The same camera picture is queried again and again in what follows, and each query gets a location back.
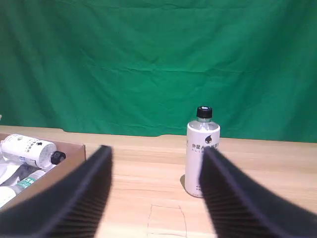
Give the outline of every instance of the wooden table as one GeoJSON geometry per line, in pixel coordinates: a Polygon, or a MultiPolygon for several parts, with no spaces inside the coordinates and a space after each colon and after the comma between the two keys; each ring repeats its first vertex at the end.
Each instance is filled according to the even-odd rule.
{"type": "MultiPolygon", "coordinates": [[[[185,136],[133,137],[68,133],[61,129],[0,126],[21,133],[114,148],[114,181],[98,238],[215,237],[202,199],[188,195],[185,136]]],[[[317,213],[317,144],[226,139],[220,151],[278,195],[317,213]]]]}

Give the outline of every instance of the green bottle label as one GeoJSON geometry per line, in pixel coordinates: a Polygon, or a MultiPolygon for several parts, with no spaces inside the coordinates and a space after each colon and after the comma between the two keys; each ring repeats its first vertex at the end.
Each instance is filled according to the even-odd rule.
{"type": "Polygon", "coordinates": [[[34,183],[36,180],[31,177],[27,177],[24,180],[20,181],[17,185],[19,185],[22,188],[27,188],[30,186],[32,183],[34,183]]]}

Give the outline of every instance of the cardboard box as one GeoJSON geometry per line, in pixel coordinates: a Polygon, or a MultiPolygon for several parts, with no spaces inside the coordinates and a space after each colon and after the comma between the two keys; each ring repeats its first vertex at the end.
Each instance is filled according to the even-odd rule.
{"type": "MultiPolygon", "coordinates": [[[[0,133],[0,140],[4,140],[9,134],[0,133]]],[[[77,168],[86,160],[85,145],[74,144],[63,141],[49,140],[48,138],[39,138],[53,142],[59,151],[66,154],[66,159],[49,171],[46,175],[35,181],[27,189],[23,190],[14,199],[8,202],[1,210],[14,206],[34,195],[42,192],[46,188],[63,179],[67,174],[77,168]]]]}

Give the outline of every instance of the plastic bottle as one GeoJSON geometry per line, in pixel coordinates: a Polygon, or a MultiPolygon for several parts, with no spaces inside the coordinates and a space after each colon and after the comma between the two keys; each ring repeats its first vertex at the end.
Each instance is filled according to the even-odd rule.
{"type": "Polygon", "coordinates": [[[187,124],[185,189],[195,197],[202,197],[199,175],[202,155],[206,147],[218,147],[220,126],[211,120],[212,108],[198,107],[197,119],[187,124]]]}
{"type": "Polygon", "coordinates": [[[0,186],[0,208],[45,174],[37,170],[14,186],[0,186]]]}
{"type": "Polygon", "coordinates": [[[57,165],[66,158],[63,152],[57,151],[54,143],[19,134],[4,139],[0,152],[7,162],[26,163],[40,169],[57,165]]]}

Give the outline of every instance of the black logo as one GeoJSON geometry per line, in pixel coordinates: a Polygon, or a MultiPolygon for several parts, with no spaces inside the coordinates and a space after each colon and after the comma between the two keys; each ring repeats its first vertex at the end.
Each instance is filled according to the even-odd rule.
{"type": "Polygon", "coordinates": [[[211,135],[207,136],[206,139],[205,139],[205,142],[207,144],[209,144],[209,143],[211,143],[211,141],[212,141],[211,135]]]}

